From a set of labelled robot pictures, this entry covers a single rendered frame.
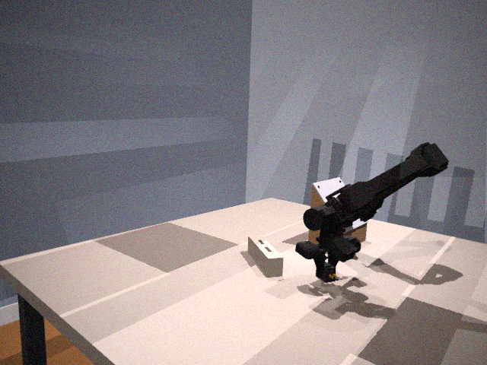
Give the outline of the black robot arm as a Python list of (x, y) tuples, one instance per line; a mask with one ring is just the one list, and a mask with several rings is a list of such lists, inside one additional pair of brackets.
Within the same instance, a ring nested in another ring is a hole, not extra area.
[[(405, 161), (367, 182), (348, 184), (326, 196), (327, 202), (304, 212), (304, 225), (312, 231), (327, 227), (352, 226), (354, 221), (368, 221), (383, 204), (384, 199), (417, 177), (431, 177), (447, 169), (448, 159), (438, 146), (429, 142), (411, 151)], [(340, 193), (340, 194), (339, 194)], [(339, 194), (336, 198), (334, 195)], [(331, 252), (340, 262), (352, 259), (359, 252), (358, 238), (328, 237), (325, 251)]]

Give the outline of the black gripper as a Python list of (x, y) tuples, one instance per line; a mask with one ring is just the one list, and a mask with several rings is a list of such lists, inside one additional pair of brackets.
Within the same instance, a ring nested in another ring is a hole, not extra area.
[(317, 268), (318, 275), (322, 276), (324, 262), (326, 259), (328, 263), (335, 267), (339, 261), (338, 258), (331, 252), (331, 250), (327, 253), (326, 256), (325, 245), (330, 235), (334, 234), (334, 237), (338, 236), (340, 231), (343, 231), (343, 233), (345, 232), (345, 228), (342, 227), (342, 225), (329, 225), (327, 227), (324, 227), (320, 229), (320, 236), (316, 238), (316, 241), (319, 242), (319, 244), (313, 244), (309, 240), (298, 242), (295, 247), (295, 252), (303, 256), (305, 259), (313, 259)]

